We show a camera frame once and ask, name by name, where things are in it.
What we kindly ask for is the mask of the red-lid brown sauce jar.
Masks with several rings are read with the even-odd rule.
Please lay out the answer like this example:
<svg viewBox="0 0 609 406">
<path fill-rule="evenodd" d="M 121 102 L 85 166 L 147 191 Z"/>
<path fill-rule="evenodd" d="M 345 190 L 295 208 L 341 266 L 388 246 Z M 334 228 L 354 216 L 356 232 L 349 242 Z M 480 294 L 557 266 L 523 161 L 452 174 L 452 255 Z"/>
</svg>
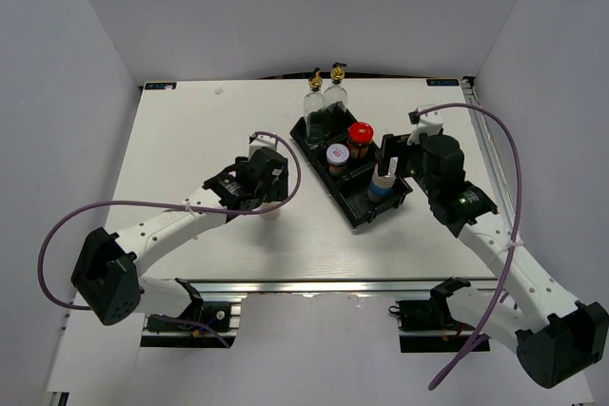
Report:
<svg viewBox="0 0 609 406">
<path fill-rule="evenodd" d="M 347 148 L 352 160 L 360 160 L 367 155 L 373 142 L 374 129 L 365 122 L 352 124 L 347 131 Z"/>
</svg>

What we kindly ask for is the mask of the silver-lid white powder jar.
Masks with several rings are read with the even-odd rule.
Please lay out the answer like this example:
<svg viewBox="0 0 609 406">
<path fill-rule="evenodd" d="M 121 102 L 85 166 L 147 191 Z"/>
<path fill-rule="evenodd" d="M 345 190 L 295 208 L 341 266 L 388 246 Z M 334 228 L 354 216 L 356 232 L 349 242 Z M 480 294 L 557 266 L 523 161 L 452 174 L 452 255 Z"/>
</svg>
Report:
<svg viewBox="0 0 609 406">
<path fill-rule="evenodd" d="M 282 208 L 278 203 L 262 203 L 257 211 L 260 212 L 260 217 L 266 221 L 277 219 L 282 212 Z"/>
</svg>

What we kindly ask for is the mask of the blue-label spice shaker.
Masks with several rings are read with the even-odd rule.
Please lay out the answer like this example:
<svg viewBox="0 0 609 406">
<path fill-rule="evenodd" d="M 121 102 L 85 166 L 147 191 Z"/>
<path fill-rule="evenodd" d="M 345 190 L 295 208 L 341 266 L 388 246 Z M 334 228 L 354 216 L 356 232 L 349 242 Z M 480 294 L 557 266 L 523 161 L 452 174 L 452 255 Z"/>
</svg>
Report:
<svg viewBox="0 0 609 406">
<path fill-rule="evenodd" d="M 392 191 L 396 181 L 397 159 L 392 158 L 389 161 L 389 167 L 386 175 L 379 173 L 379 165 L 376 164 L 373 169 L 373 174 L 367 188 L 367 199 L 372 203 L 381 203 L 385 201 Z"/>
</svg>

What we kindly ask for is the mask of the silver-lid dark spice jar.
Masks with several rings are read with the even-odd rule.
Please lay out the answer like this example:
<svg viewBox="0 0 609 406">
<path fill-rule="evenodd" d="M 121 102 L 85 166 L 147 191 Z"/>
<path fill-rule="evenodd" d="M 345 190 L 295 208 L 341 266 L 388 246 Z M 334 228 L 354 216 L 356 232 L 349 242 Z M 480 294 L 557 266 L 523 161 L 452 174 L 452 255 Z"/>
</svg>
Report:
<svg viewBox="0 0 609 406">
<path fill-rule="evenodd" d="M 340 176 L 346 169 L 350 151 L 346 145 L 332 144 L 326 150 L 328 172 L 331 176 Z"/>
</svg>

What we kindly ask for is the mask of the dark sauce glass bottle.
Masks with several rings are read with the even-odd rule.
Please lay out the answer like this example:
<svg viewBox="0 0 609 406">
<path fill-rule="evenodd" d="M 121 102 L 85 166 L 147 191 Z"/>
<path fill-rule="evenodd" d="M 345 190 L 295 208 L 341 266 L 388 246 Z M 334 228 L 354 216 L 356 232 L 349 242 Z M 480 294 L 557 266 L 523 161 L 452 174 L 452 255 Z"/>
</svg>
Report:
<svg viewBox="0 0 609 406">
<path fill-rule="evenodd" d="M 344 68 L 346 64 L 336 62 L 330 71 L 330 85 L 324 92 L 326 127 L 329 136 L 334 126 L 344 117 L 348 94 L 344 88 Z"/>
</svg>

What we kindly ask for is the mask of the clear glass oil bottle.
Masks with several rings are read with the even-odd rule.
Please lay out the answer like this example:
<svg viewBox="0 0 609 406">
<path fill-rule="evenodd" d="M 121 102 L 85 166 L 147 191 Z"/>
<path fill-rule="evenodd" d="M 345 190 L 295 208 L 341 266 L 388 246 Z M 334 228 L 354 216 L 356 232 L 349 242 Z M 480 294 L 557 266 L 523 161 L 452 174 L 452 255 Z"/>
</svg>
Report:
<svg viewBox="0 0 609 406">
<path fill-rule="evenodd" d="M 309 92 L 304 97 L 305 137 L 310 145 L 318 145 L 325 136 L 325 100 L 320 68 L 314 68 L 308 79 Z"/>
</svg>

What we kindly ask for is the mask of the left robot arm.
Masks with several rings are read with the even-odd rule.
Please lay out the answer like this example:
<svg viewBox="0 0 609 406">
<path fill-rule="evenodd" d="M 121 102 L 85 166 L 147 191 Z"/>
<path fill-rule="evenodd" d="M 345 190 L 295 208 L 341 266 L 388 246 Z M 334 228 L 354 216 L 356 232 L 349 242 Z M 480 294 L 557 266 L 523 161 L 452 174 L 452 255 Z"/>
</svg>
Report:
<svg viewBox="0 0 609 406">
<path fill-rule="evenodd" d="M 148 269 L 181 245 L 288 194 L 288 160 L 263 146 L 206 180 L 175 210 L 109 233 L 90 232 L 71 282 L 101 321 L 110 326 L 132 313 L 165 315 L 179 328 L 195 326 L 203 299 L 186 280 L 158 280 Z"/>
</svg>

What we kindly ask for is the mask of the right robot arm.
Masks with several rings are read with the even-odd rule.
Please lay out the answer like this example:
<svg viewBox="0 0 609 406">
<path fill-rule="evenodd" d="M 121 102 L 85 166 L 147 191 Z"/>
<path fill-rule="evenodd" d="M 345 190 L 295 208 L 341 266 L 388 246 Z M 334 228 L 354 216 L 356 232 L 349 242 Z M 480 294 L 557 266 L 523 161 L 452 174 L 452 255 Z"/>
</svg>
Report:
<svg viewBox="0 0 609 406">
<path fill-rule="evenodd" d="M 553 388 L 602 359 L 607 311 L 597 302 L 581 302 L 511 241 L 495 203 L 466 180 L 456 139 L 386 134 L 376 157 L 381 170 L 413 179 L 436 220 L 505 279 L 501 289 L 518 307 L 497 304 L 482 330 L 512 351 L 534 382 Z"/>
</svg>

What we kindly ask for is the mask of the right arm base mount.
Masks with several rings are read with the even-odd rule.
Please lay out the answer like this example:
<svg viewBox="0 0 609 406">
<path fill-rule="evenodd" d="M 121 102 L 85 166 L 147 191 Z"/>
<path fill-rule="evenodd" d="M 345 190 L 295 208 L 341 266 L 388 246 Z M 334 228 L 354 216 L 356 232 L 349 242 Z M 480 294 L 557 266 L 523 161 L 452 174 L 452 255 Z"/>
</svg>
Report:
<svg viewBox="0 0 609 406">
<path fill-rule="evenodd" d="M 456 291 L 471 286 L 461 278 L 445 280 L 435 286 L 425 300 L 398 300 L 388 314 L 399 324 L 402 354 L 456 354 L 474 327 L 453 319 L 446 300 Z"/>
</svg>

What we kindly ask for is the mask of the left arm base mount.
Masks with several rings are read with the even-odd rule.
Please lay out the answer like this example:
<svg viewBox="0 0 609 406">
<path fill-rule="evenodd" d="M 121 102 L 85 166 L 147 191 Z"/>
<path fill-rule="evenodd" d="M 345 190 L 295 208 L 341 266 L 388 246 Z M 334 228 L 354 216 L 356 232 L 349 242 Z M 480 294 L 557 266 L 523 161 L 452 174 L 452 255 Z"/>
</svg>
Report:
<svg viewBox="0 0 609 406">
<path fill-rule="evenodd" d="M 234 343 L 240 326 L 241 304 L 246 295 L 205 294 L 202 310 L 183 320 L 198 321 L 216 332 L 194 324 L 146 318 L 140 346 L 171 349 L 227 349 Z"/>
</svg>

